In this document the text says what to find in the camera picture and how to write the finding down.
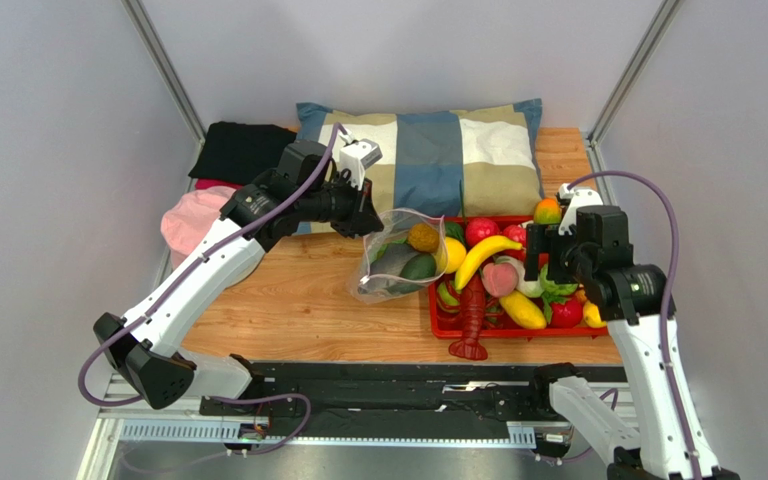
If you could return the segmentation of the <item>grey toy fish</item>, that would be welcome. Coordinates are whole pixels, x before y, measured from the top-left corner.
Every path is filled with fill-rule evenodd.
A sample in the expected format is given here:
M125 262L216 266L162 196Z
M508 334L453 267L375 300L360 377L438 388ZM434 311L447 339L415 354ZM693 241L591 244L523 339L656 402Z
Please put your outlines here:
M405 263L420 254L405 243L387 244L380 257L370 265L370 277L358 286L361 294L400 295L418 291L422 288L416 283L406 282L399 277Z

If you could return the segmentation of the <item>clear zip top bag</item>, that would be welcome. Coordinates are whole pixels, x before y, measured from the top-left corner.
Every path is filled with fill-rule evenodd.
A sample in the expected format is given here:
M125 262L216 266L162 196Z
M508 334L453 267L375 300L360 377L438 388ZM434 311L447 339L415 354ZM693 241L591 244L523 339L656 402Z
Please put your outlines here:
M443 277L448 264L445 220L412 209L381 214L383 230L363 238L363 253L347 280L355 299L374 304L407 296Z

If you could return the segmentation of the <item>dark green toy avocado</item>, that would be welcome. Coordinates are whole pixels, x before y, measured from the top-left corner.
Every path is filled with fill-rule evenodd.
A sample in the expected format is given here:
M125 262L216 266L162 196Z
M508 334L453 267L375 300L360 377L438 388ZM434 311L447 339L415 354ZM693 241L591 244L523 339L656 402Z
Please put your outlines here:
M438 277L438 265L434 256L420 253L409 259L399 273L405 281L427 282Z

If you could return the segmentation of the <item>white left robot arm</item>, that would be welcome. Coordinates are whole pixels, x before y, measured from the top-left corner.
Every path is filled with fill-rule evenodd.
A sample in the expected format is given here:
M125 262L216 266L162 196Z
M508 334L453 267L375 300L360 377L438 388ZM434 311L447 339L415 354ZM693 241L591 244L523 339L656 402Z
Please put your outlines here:
M365 176L381 157L371 140L347 139L336 154L313 141L291 143L277 167L232 194L151 295L121 317L103 314L93 326L101 353L138 399L159 410L185 396L240 398L254 378L246 360L189 352L182 341L225 289L251 275L300 224L327 223L348 238L381 231Z

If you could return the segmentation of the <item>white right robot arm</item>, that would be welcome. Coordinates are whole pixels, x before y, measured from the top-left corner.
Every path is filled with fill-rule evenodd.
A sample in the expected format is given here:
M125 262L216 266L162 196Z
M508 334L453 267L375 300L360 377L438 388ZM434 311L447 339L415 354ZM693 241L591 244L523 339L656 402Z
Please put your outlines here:
M528 226L526 273L579 282L595 301L622 359L637 427L628 426L570 363L539 367L532 388L542 413L566 419L606 465L609 479L735 479L701 429L678 352L673 278L637 265L627 215L617 206L570 206L572 224Z

